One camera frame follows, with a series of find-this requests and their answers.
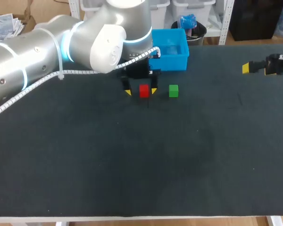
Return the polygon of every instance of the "dark gray table mat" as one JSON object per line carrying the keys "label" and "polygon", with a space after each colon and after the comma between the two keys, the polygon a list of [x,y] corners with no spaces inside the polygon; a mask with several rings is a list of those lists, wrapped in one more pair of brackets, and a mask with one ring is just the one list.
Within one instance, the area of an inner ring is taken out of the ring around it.
{"label": "dark gray table mat", "polygon": [[283,215],[283,76],[241,73],[272,53],[192,47],[149,102],[115,74],[43,84],[0,115],[0,216]]}

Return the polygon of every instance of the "cardboard box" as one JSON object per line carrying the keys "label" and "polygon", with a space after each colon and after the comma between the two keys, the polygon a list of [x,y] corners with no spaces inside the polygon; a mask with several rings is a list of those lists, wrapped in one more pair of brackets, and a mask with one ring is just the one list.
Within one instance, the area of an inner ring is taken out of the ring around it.
{"label": "cardboard box", "polygon": [[12,13],[14,18],[18,18],[22,21],[22,23],[25,25],[25,28],[23,29],[22,33],[30,32],[34,29],[36,26],[36,21],[31,15],[31,5],[33,0],[26,0],[26,8],[23,11],[23,0],[12,0],[7,1],[7,4],[3,4],[2,0],[0,0],[0,15]]}

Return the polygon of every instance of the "white shelf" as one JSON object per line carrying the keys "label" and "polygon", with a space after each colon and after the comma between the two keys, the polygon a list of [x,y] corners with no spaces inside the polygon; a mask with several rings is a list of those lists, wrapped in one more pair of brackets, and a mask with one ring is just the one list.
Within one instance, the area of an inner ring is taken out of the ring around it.
{"label": "white shelf", "polygon": [[206,25],[207,34],[205,37],[220,37],[222,22],[219,14],[216,12],[216,7],[213,6],[208,17],[208,24]]}
{"label": "white shelf", "polygon": [[[80,5],[79,0],[68,0],[71,9],[71,15],[76,18],[80,18]],[[232,16],[233,4],[235,0],[217,0],[216,6],[213,6],[209,18],[207,27],[207,34],[205,37],[220,37],[219,45],[224,45],[227,37],[227,32]],[[223,13],[223,20],[221,22],[219,13]],[[167,8],[165,28],[170,28],[173,22],[173,17]]]}

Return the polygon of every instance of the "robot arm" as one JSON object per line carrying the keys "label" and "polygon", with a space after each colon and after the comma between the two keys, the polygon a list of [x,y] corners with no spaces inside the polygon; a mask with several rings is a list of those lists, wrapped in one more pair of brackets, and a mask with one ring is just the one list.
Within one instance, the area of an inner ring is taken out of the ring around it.
{"label": "robot arm", "polygon": [[0,43],[0,100],[67,61],[108,73],[121,57],[130,60],[152,48],[151,31],[147,0],[107,0],[85,22],[56,16],[42,28]]}

